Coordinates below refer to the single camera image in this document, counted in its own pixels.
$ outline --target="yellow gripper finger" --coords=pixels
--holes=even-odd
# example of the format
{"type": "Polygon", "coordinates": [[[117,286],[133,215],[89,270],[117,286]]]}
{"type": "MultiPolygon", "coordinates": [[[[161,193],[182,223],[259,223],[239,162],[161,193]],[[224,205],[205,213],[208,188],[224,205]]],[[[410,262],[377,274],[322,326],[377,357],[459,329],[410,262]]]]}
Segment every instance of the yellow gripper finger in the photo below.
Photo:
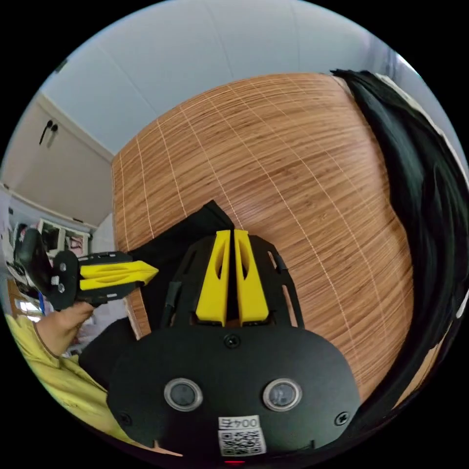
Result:
{"type": "Polygon", "coordinates": [[[217,231],[195,311],[199,321],[226,323],[230,230],[217,231]]]}
{"type": "Polygon", "coordinates": [[[269,316],[264,290],[247,231],[234,230],[239,322],[262,322],[269,316]]]}
{"type": "Polygon", "coordinates": [[[80,268],[81,290],[123,285],[126,283],[143,282],[145,285],[158,273],[158,269],[146,262],[121,262],[116,264],[84,265],[80,268]]]}

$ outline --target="qr code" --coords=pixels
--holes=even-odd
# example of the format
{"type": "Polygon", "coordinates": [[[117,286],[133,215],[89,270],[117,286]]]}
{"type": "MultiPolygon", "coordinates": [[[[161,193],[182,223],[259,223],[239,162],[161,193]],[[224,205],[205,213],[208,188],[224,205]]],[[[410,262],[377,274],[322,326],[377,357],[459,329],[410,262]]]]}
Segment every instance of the qr code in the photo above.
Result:
{"type": "Polygon", "coordinates": [[[219,431],[218,439],[222,456],[254,456],[266,452],[262,429],[219,431]]]}

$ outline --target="person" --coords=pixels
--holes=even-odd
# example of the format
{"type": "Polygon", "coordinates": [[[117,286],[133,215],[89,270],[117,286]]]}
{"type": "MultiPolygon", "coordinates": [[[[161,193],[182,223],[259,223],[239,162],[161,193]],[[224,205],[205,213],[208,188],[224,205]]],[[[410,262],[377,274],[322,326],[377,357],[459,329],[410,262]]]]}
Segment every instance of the person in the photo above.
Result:
{"type": "MultiPolygon", "coordinates": [[[[94,307],[79,302],[33,322],[26,316],[5,315],[11,333],[36,377],[72,415],[108,436],[146,448],[130,439],[109,410],[106,390],[79,365],[78,355],[63,357],[94,307]]],[[[180,456],[155,443],[156,452],[180,456]]]]}

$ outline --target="wooden table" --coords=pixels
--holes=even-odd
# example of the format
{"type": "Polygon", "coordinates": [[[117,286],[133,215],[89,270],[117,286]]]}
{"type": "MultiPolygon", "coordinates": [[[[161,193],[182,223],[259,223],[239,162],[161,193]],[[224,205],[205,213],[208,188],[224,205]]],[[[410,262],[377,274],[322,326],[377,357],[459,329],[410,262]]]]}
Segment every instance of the wooden table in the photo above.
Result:
{"type": "MultiPolygon", "coordinates": [[[[117,249],[214,199],[237,228],[275,244],[307,329],[340,349],[363,401],[383,379],[409,330],[412,264],[381,150],[336,79],[269,75],[212,89],[136,135],[112,175],[117,249]]],[[[137,335],[149,333],[139,291],[128,307],[137,335]]]]}

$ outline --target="label sticker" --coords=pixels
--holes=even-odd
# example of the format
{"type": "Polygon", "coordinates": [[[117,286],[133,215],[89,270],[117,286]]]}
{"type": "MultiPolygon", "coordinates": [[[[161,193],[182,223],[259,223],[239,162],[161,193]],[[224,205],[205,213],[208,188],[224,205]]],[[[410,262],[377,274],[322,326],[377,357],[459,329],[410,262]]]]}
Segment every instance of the label sticker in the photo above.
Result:
{"type": "Polygon", "coordinates": [[[258,415],[219,417],[218,442],[222,456],[255,456],[264,454],[264,434],[258,415]]]}

